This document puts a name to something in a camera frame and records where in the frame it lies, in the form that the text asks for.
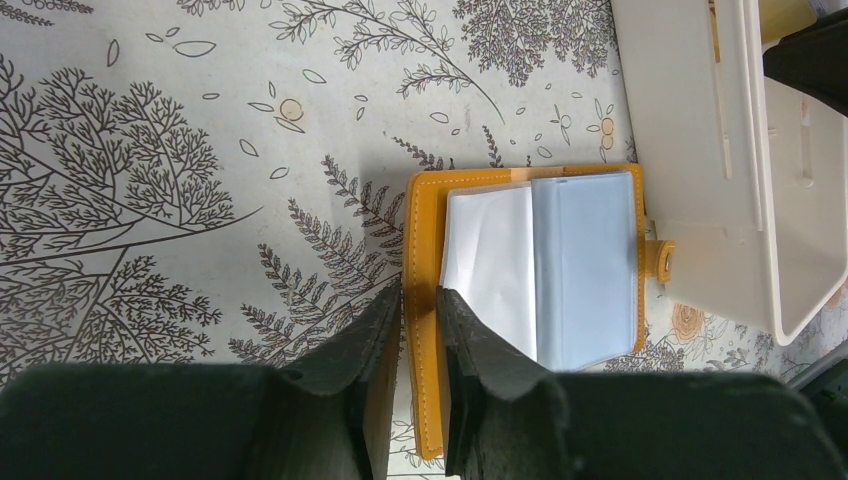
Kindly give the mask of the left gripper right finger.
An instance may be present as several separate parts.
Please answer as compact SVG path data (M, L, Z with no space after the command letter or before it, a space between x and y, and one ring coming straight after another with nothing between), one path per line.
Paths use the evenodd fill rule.
M845 418L751 373L555 373L439 289L445 470L463 479L843 479Z

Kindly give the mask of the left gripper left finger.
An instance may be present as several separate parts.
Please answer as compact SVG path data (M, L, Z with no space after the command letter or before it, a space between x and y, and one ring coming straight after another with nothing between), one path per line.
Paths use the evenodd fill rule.
M5 479L383 479L401 290L290 364L45 364L1 393Z

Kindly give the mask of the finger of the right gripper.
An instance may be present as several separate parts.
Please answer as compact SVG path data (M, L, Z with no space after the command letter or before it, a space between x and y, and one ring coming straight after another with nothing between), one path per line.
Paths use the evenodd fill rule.
M763 54L764 75L847 114L847 9L793 33Z

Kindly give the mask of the orange leather card holder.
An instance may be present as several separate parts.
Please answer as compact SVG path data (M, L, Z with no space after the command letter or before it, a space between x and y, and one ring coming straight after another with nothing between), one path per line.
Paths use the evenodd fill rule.
M529 359L577 371L644 348L645 283L669 281L674 249L646 236L633 163L413 175L402 283L419 455L447 442L439 288Z

